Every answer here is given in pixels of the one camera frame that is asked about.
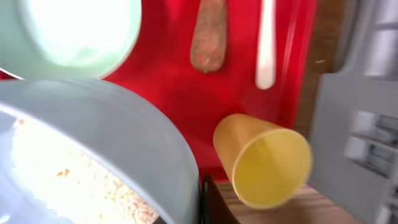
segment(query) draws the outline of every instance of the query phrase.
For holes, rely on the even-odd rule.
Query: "brown handle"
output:
[[[226,32],[226,0],[201,0],[191,46],[193,67],[214,72],[223,65]]]

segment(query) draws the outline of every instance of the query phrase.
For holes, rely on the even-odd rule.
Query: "gray plastic object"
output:
[[[0,220],[70,223],[45,209],[10,171],[17,118],[38,119],[83,146],[166,223],[198,222],[198,168],[187,142],[153,105],[102,80],[0,82]]]
[[[375,158],[368,147],[398,152],[370,135],[376,118],[398,118],[397,5],[397,0],[361,1],[343,68],[320,82],[310,136],[314,169],[309,184],[366,223],[388,222],[381,207],[394,176],[393,169],[385,176],[378,173],[387,159],[377,158],[370,168]],[[360,157],[364,164],[356,161]]]
[[[131,53],[140,26],[141,0],[2,0],[0,70],[26,80],[104,78]]]

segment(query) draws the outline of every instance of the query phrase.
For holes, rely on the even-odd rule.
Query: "yellow cup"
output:
[[[288,201],[312,168],[312,153],[303,136],[248,115],[224,118],[213,143],[239,199],[253,208]]]

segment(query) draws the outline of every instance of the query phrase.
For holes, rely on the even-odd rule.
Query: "white bowl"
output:
[[[131,53],[141,0],[2,0],[0,70],[20,79],[104,78]]]
[[[32,223],[52,223],[55,218],[7,181],[12,179],[9,155],[16,118],[39,120],[82,146],[166,223],[198,222],[198,168],[182,135],[146,100],[102,80],[0,82],[0,219],[25,215]],[[2,214],[4,201],[12,211]]]

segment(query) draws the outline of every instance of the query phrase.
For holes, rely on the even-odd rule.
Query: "light green bowl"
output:
[[[141,0],[2,0],[0,70],[27,80],[101,79],[131,53],[140,26]]]

